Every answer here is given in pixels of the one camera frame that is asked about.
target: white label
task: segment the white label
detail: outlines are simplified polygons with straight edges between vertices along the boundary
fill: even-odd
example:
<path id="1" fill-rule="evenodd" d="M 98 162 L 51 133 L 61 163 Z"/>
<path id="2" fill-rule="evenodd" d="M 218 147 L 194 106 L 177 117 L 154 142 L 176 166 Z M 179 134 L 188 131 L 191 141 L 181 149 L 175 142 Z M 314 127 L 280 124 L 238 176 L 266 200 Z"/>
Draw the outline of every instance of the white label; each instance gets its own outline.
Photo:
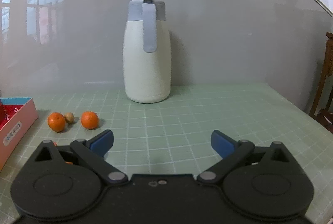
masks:
<path id="1" fill-rule="evenodd" d="M 8 146 L 10 141 L 17 134 L 17 132 L 21 129 L 21 127 L 22 127 L 22 123 L 17 122 L 16 125 L 12 128 L 12 130 L 5 136 L 5 138 L 3 139 L 3 144 L 5 146 Z"/>

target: circular cover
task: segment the circular cover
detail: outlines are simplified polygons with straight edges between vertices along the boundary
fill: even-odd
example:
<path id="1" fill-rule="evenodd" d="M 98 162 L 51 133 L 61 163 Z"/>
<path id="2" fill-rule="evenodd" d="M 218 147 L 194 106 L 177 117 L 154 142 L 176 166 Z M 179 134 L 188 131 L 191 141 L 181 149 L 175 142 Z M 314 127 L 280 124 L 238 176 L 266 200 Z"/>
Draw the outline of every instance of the circular cover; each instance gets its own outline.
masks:
<path id="1" fill-rule="evenodd" d="M 283 169 L 285 163 L 249 165 L 232 171 L 223 191 L 242 211 L 259 218 L 286 218 L 304 212 L 313 187 L 305 174 Z"/>
<path id="2" fill-rule="evenodd" d="M 11 196 L 15 205 L 35 218 L 65 218 L 91 205 L 101 192 L 98 176 L 77 165 L 32 168 L 14 180 Z"/>

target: gray handle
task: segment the gray handle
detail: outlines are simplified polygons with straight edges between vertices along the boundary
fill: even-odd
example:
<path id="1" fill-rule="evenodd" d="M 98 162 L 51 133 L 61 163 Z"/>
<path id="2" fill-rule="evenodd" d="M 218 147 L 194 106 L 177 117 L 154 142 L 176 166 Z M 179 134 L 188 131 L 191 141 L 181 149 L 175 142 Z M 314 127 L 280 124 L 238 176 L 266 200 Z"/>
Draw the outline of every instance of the gray handle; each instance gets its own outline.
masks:
<path id="1" fill-rule="evenodd" d="M 157 49 L 156 6 L 153 0 L 144 0 L 142 4 L 144 51 L 155 52 Z"/>

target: open cardboard box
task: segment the open cardboard box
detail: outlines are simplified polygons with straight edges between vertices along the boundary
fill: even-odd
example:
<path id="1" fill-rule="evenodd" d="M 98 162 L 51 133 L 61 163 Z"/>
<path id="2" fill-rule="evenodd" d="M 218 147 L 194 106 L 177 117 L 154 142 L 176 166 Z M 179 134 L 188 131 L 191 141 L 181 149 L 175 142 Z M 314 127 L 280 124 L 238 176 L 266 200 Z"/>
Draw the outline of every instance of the open cardboard box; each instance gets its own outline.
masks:
<path id="1" fill-rule="evenodd" d="M 4 107 L 9 105 L 20 106 L 12 111 L 12 116 L 5 118 L 5 125 L 2 123 L 0 129 L 0 171 L 7 159 L 15 149 L 16 145 L 28 131 L 34 121 L 38 118 L 38 113 L 32 98 L 0 98 Z"/>

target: glossy wall panel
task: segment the glossy wall panel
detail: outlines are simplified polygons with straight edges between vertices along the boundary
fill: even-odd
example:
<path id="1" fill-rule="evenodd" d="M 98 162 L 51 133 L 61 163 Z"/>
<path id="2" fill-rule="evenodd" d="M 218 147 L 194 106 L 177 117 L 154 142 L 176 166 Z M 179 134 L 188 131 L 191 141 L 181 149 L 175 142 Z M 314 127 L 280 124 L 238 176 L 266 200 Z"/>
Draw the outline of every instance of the glossy wall panel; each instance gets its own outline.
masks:
<path id="1" fill-rule="evenodd" d="M 130 0 L 3 0 L 4 96 L 123 86 Z M 308 104 L 331 17 L 313 0 L 164 0 L 172 83 L 268 82 Z"/>

